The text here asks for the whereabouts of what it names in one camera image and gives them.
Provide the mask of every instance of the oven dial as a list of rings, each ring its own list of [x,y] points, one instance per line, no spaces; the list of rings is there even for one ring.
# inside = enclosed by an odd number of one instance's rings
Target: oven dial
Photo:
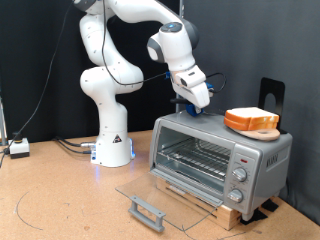
[[[235,201],[236,203],[240,203],[243,199],[243,195],[240,190],[233,189],[231,192],[229,192],[228,198],[230,198],[232,201]]]
[[[243,182],[247,179],[247,172],[243,168],[237,168],[232,171],[232,175],[239,181]]]

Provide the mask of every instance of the bread slice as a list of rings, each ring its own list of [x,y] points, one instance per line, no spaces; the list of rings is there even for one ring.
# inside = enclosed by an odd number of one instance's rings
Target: bread slice
[[[256,107],[228,110],[224,119],[225,125],[242,131],[276,128],[278,122],[278,115]]]

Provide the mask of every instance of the wooden block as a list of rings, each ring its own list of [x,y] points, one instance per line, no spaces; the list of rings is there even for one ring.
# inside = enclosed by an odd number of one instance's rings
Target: wooden block
[[[208,215],[212,212],[213,207],[215,207],[198,196],[171,185],[161,178],[157,179],[157,188],[203,215]],[[224,205],[218,207],[216,211],[213,211],[208,216],[208,219],[226,230],[230,230],[236,226],[240,222],[240,218],[240,212]]]

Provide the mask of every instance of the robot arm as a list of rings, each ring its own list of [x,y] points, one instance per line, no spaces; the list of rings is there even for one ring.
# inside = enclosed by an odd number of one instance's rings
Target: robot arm
[[[128,23],[158,21],[164,24],[148,41],[147,48],[151,59],[168,64],[175,92],[199,108],[209,105],[209,93],[204,83],[206,76],[196,65],[192,55],[192,49],[199,40],[197,29],[193,24],[181,19],[155,0],[76,0],[75,5],[90,15],[101,18],[104,14],[103,1],[108,17],[115,14]],[[90,44],[85,43],[85,45],[88,51]],[[103,65],[101,59],[96,62],[100,66]]]
[[[80,21],[80,32],[90,60],[98,65],[84,71],[80,80],[82,90],[95,101],[99,112],[100,132],[91,162],[119,167],[128,164],[134,154],[128,138],[127,110],[116,102],[115,95],[139,90],[144,78],[141,70],[117,51],[105,29],[106,21],[117,15],[129,23],[163,23],[148,41],[149,55],[154,61],[168,64],[178,94],[203,108],[209,104],[209,93],[206,77],[192,56],[197,30],[155,0],[75,0],[74,4],[88,13]]]

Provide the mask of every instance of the brown floor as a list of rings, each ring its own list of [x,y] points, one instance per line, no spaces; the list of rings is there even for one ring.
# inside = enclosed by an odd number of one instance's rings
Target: brown floor
[[[120,168],[92,165],[54,142],[31,144],[31,157],[4,159],[0,170],[0,239],[191,239],[164,223],[163,233],[128,213],[115,188],[149,171],[151,131],[130,133],[137,157]],[[73,142],[95,138],[74,139]],[[194,239],[320,239],[319,226],[275,199],[268,218],[226,231],[204,220],[186,233]]]

